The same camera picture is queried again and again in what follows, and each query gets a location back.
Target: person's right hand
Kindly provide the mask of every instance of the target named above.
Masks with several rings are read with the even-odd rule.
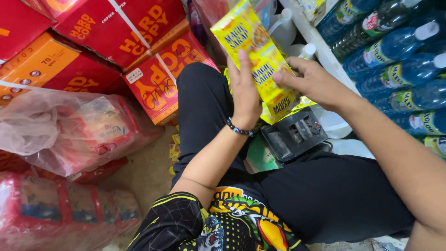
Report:
[[[298,57],[289,57],[286,61],[303,77],[277,71],[273,74],[274,82],[297,89],[324,109],[337,111],[340,106],[353,105],[355,100],[361,99],[317,62]]]

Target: knee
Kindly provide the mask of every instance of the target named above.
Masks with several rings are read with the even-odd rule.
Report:
[[[177,78],[178,90],[201,88],[223,77],[214,68],[200,62],[186,65]]]

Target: black bracelet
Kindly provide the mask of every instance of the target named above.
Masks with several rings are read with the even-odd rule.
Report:
[[[229,128],[230,128],[231,130],[233,130],[234,132],[236,132],[236,133],[238,133],[238,134],[241,134],[241,135],[245,135],[245,136],[252,137],[252,136],[254,135],[254,133],[256,132],[255,130],[245,131],[245,130],[242,130],[242,129],[238,129],[237,127],[235,127],[235,126],[232,124],[232,122],[231,122],[231,118],[230,118],[230,117],[229,117],[229,119],[227,119],[226,124],[227,124],[227,126],[229,126]]]

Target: forearm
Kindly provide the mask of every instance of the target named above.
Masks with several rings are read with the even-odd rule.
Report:
[[[446,234],[444,161],[365,100],[346,103],[338,112],[374,154],[415,218]]]
[[[208,208],[215,187],[234,161],[247,136],[233,132],[228,126],[189,162],[170,193],[190,192]]]

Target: white shelf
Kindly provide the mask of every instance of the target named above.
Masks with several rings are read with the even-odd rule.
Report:
[[[359,95],[359,92],[355,87],[355,83],[348,77],[347,73],[342,68],[342,64],[339,63],[335,55],[333,55],[329,46],[322,39],[318,30],[307,20],[298,4],[294,0],[279,1],[282,3],[284,8],[289,8],[293,11],[293,22],[306,42],[312,43],[316,46],[316,57],[321,65],[335,78]]]

